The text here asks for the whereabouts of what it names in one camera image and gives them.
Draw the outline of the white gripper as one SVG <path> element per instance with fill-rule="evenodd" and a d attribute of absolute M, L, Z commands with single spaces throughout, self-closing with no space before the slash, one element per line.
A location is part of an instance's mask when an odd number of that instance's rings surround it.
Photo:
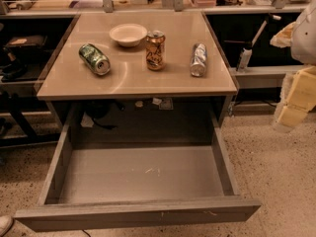
<path fill-rule="evenodd" d="M 275 47 L 291 46 L 293 59 L 304 64 L 316 64 L 316 0 L 270 40 Z M 285 75 L 276 105 L 273 128 L 291 132 L 316 107 L 316 66 L 305 66 Z"/>

